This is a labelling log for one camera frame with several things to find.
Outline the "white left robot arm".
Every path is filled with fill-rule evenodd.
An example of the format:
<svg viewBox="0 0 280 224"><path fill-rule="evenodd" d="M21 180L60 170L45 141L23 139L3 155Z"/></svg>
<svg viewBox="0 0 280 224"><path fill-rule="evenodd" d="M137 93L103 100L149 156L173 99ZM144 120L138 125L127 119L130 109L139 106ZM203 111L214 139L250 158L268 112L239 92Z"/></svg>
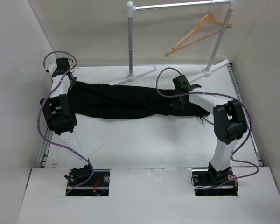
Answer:
<svg viewBox="0 0 280 224"><path fill-rule="evenodd" d="M70 65L70 61L73 60L58 58L46 68L52 75L52 87L48 99L41 99L41 105L49 130L60 137L60 145L70 152L72 169L65 178L74 188L91 186L95 182L95 174L88 157L82 152L75 132L77 118L70 108L68 91L74 86L77 78L71 72L74 65Z"/></svg>

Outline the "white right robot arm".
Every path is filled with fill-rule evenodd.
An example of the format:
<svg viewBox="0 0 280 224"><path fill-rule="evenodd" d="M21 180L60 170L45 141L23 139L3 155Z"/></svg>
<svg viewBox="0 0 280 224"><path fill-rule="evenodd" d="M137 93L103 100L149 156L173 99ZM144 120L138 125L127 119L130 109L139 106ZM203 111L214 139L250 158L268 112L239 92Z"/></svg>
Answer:
<svg viewBox="0 0 280 224"><path fill-rule="evenodd" d="M171 107L184 109L186 103L193 103L213 115L214 133L217 138L215 153L209 162L208 170L201 179L205 185L219 185L231 175L231 154L245 132L248 125L241 103L237 99L221 96L215 93L196 92L187 95L190 91L200 88L198 84L190 85L185 75L173 79L174 95Z"/></svg>

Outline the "black trousers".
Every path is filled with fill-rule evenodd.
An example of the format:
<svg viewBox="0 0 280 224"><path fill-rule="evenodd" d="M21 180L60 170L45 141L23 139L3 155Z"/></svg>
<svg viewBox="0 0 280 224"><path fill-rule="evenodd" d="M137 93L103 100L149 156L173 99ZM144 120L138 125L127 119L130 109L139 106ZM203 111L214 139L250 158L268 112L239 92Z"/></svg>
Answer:
<svg viewBox="0 0 280 224"><path fill-rule="evenodd" d="M92 118L206 117L210 114L193 103L186 103L184 109L175 110L171 108L169 98L162 97L150 87L76 82L67 95L75 114Z"/></svg>

